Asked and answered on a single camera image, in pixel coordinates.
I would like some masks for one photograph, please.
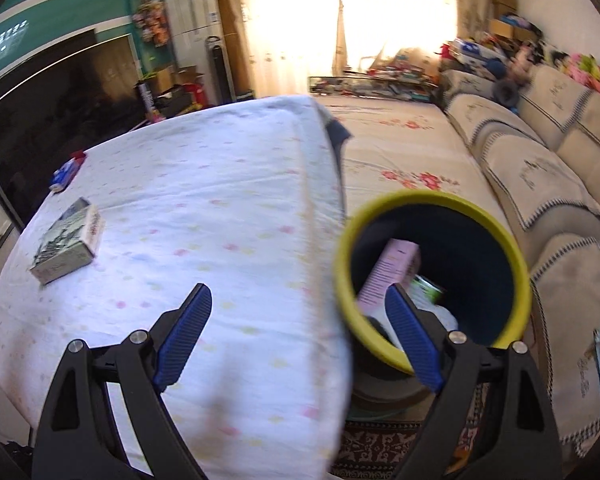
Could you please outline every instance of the yellow trash can rim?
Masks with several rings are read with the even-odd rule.
[[[365,204],[347,221],[334,260],[334,279],[340,310],[354,336],[381,361],[408,374],[414,373],[405,353],[385,340],[360,312],[350,276],[353,248],[364,228],[381,214],[409,204],[431,204],[453,209],[478,222],[493,236],[509,262],[514,285],[509,319],[493,347],[507,348],[522,337],[531,314],[531,289],[525,259],[513,236],[493,216],[473,203],[456,195],[428,189],[400,190],[380,196]]]

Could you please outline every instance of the bed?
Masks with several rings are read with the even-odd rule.
[[[203,282],[210,320],[162,396],[185,443],[211,479],[324,476],[350,394],[331,284],[344,218],[325,120],[308,96],[270,98],[88,151],[0,275],[0,386],[34,428],[69,341],[119,343]],[[106,222],[97,258],[40,286],[28,271],[40,238],[80,196]],[[129,459],[149,472],[110,392]]]
[[[397,189],[453,193],[507,220],[480,167],[434,105],[350,96],[315,99],[349,130],[343,152],[347,216]]]

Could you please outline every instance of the floral bedspread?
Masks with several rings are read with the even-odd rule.
[[[437,107],[344,96],[316,99],[353,134],[342,161],[348,216],[382,193],[428,188],[461,196],[508,228],[480,167]]]

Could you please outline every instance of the sofa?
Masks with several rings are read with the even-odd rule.
[[[600,434],[600,95],[533,67],[518,114],[491,83],[443,73],[443,108],[491,185],[525,256],[525,333],[554,409],[568,468]]]

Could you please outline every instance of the flat screen tv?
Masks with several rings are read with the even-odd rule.
[[[24,80],[0,98],[0,198],[24,227],[49,181],[77,150],[144,120],[130,37],[90,46]]]

